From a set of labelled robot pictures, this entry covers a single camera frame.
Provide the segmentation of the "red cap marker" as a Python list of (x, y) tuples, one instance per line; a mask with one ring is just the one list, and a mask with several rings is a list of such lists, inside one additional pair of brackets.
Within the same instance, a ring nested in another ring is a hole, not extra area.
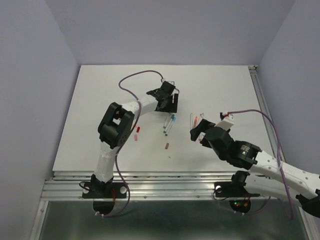
[(202, 141), (202, 139), (203, 139), (203, 133), (201, 133), (201, 134), (199, 135), (198, 140), (201, 142), (201, 141)]

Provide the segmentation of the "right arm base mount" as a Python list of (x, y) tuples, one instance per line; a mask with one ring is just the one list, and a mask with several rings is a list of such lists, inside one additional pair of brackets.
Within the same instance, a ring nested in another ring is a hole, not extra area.
[(237, 171), (232, 175), (231, 181), (215, 182), (212, 197), (217, 201), (229, 199), (229, 205), (233, 211), (247, 214), (251, 209), (251, 198), (260, 196), (258, 193), (249, 193), (245, 189), (245, 181), (250, 175), (246, 171)]

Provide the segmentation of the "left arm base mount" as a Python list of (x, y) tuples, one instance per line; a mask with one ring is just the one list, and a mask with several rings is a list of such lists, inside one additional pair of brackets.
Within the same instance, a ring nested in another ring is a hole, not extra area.
[[(127, 208), (130, 201), (130, 192), (124, 183), (106, 183), (95, 187), (89, 181), (81, 181), (79, 187), (82, 189), (82, 198), (93, 200), (92, 208), (96, 216), (102, 218), (119, 217)], [(120, 210), (115, 210), (116, 200), (125, 200), (125, 205)]]

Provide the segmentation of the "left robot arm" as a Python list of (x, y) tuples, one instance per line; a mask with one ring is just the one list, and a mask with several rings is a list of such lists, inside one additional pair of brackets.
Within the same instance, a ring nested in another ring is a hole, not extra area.
[(141, 98), (109, 105), (97, 128), (100, 152), (97, 167), (90, 179), (90, 189), (94, 188), (100, 197), (111, 193), (116, 157), (131, 135), (136, 121), (151, 112), (176, 113), (179, 97), (178, 93), (174, 93), (176, 89), (172, 83), (164, 81), (160, 88), (148, 91)]

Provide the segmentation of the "grey cap marker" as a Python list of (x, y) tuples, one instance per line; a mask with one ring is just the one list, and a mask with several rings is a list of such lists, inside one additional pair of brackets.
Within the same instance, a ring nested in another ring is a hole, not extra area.
[(171, 118), (171, 115), (168, 114), (168, 115), (166, 116), (166, 118), (165, 118), (165, 121), (164, 121), (164, 124), (163, 124), (163, 129), (165, 129), (165, 128), (167, 127), (170, 118)]

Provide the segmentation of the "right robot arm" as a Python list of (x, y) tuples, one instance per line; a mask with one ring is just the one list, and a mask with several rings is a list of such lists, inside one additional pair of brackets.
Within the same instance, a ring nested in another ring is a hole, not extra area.
[(218, 200), (229, 199), (230, 206), (237, 212), (247, 213), (249, 203), (236, 203), (236, 198), (268, 196), (280, 200), (291, 199), (292, 204), (306, 213), (320, 216), (320, 176), (286, 162), (277, 161), (260, 147), (233, 140), (230, 129), (233, 122), (223, 119), (218, 124), (202, 119), (190, 130), (191, 141), (200, 134), (200, 144), (212, 149), (218, 158), (239, 168), (230, 182), (215, 184), (213, 196)]

